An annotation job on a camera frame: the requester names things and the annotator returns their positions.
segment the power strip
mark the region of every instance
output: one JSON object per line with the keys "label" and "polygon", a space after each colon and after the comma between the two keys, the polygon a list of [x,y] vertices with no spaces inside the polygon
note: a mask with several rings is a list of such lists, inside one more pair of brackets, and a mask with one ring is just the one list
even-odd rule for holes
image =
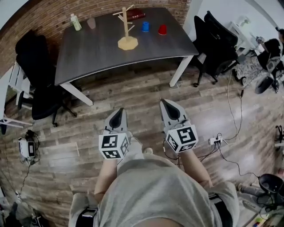
{"label": "power strip", "polygon": [[210,145],[214,145],[214,144],[215,144],[214,142],[220,142],[220,143],[222,143],[222,142],[223,142],[222,136],[213,137],[213,138],[209,139],[209,144],[210,144]]}

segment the person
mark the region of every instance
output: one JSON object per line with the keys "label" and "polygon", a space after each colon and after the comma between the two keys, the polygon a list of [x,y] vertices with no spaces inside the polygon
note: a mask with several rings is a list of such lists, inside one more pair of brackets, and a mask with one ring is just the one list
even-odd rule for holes
{"label": "person", "polygon": [[[284,43],[284,29],[278,31],[278,38],[280,42]],[[246,58],[243,64],[237,65],[232,70],[235,79],[241,81],[243,86],[247,86],[252,80],[262,74],[269,75],[266,67],[268,60],[284,54],[284,48],[282,50],[283,53],[280,53],[280,43],[277,39],[270,39],[265,43],[258,39],[257,42],[264,48],[264,51],[258,56]],[[277,69],[284,70],[282,61],[277,65]]]}
{"label": "person", "polygon": [[[131,138],[125,158],[104,160],[94,196],[75,194],[69,227],[235,227],[239,203],[234,184],[213,186],[193,150],[180,153],[184,171],[168,159],[142,153]],[[76,223],[87,207],[89,225]]]}

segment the gray t-shirt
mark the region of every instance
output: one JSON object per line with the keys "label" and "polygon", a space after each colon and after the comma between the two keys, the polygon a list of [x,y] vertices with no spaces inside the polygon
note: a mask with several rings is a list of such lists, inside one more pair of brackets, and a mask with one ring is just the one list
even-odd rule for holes
{"label": "gray t-shirt", "polygon": [[[223,199],[235,227],[239,213],[234,185],[226,182],[210,191]],[[103,197],[94,227],[132,227],[151,218],[185,227],[222,226],[208,192],[168,160],[128,161]]]}

